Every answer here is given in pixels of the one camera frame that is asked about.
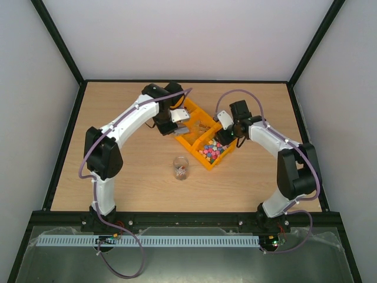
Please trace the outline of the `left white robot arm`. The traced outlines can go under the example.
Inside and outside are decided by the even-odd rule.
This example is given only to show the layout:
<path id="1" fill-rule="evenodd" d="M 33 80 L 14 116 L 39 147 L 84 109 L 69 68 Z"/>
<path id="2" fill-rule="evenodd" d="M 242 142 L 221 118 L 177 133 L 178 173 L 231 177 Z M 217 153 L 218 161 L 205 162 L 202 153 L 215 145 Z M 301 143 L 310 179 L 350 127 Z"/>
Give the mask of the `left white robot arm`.
<path id="1" fill-rule="evenodd" d="M 123 166 L 121 148 L 130 136 L 149 119 L 159 128 L 162 135 L 169 135 L 178 129 L 181 122 L 189 119 L 182 108 L 190 89 L 183 89 L 178 83 L 165 87 L 149 84 L 143 88 L 136 101 L 108 124 L 90 127 L 85 134 L 84 159 L 78 175 L 90 179 L 93 200 L 88 218 L 83 220 L 86 232 L 115 232 L 116 205 L 114 200 L 115 177 Z"/>

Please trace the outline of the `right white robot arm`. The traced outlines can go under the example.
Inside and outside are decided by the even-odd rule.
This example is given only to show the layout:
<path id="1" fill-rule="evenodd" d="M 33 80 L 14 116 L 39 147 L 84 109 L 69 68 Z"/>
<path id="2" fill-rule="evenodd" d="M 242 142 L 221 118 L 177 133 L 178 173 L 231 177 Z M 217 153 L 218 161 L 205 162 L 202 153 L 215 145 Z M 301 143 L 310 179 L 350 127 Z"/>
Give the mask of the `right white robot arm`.
<path id="1" fill-rule="evenodd" d="M 244 100 L 230 105 L 231 114 L 216 111 L 215 120 L 221 129 L 215 139 L 223 145 L 234 140 L 251 140 L 267 150 L 277 160 L 277 189 L 260 203 L 256 212 L 259 229 L 269 231 L 277 225 L 277 218 L 301 200 L 319 196 L 321 176 L 315 147 L 288 139 L 275 130 L 261 114 L 254 116 Z"/>

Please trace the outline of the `clear glass jar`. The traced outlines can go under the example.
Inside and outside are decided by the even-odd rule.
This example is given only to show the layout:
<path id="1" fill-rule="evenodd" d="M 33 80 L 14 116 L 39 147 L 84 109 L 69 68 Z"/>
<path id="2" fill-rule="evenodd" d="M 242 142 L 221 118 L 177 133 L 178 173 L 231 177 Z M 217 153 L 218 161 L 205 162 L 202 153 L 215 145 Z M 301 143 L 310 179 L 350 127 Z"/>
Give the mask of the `clear glass jar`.
<path id="1" fill-rule="evenodd" d="M 184 156 L 178 156 L 173 160 L 174 177 L 177 180 L 186 180 L 189 175 L 189 161 Z"/>

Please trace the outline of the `metal scoop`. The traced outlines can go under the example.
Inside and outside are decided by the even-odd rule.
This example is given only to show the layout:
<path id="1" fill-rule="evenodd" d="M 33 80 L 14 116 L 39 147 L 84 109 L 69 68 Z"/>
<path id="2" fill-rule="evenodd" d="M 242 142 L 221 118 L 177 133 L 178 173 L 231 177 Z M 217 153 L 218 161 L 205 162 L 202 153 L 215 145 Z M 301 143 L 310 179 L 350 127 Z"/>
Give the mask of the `metal scoop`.
<path id="1" fill-rule="evenodd" d="M 190 129 L 183 123 L 177 123 L 177 128 L 174 130 L 176 136 L 181 136 L 184 134 L 189 134 Z"/>

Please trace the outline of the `black mounting rail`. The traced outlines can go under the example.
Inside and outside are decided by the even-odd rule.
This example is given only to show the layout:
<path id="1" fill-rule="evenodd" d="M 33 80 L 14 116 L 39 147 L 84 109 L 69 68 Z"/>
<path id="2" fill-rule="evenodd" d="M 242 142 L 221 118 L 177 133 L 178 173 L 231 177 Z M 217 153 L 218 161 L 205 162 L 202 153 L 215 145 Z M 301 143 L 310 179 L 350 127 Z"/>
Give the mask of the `black mounting rail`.
<path id="1" fill-rule="evenodd" d="M 286 232 L 290 228 L 309 226 L 309 217 L 300 212 L 268 220 L 262 225 L 257 214 L 250 213 L 167 213 L 167 212 L 114 212 L 104 218 L 110 223 L 122 223 L 125 228 L 136 233 L 149 227 L 156 228 L 222 228 L 227 232 L 267 234 Z M 104 233 L 106 227 L 94 212 L 54 212 L 35 211 L 32 213 L 28 229 L 34 226 L 73 226 L 82 231 Z"/>

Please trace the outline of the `yellow bin with lollipops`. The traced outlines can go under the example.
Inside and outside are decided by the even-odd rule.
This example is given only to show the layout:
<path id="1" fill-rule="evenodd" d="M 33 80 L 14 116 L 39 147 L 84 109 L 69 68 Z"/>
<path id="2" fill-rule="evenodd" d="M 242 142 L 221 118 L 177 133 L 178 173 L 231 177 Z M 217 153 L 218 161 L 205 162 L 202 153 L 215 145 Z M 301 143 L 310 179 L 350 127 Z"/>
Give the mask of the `yellow bin with lollipops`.
<path id="1" fill-rule="evenodd" d="M 190 114 L 190 120 L 183 123 L 185 125 L 193 125 L 197 121 L 200 120 L 203 116 L 203 109 L 200 108 L 193 100 L 187 98 L 184 102 L 184 104 L 179 107 L 179 108 L 184 108 L 187 110 L 187 112 Z"/>

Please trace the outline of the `yellow bin with star candies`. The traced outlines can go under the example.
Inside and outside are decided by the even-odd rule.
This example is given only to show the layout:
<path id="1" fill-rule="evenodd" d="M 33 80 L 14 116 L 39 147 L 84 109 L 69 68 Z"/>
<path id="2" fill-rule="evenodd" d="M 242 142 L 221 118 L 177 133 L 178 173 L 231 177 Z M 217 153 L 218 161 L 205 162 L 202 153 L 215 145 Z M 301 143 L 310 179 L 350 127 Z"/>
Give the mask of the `yellow bin with star candies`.
<path id="1" fill-rule="evenodd" d="M 236 148 L 237 140 L 225 145 L 215 139 L 217 130 L 208 130 L 201 135 L 192 145 L 190 153 L 204 166 L 211 171 L 216 165 Z"/>

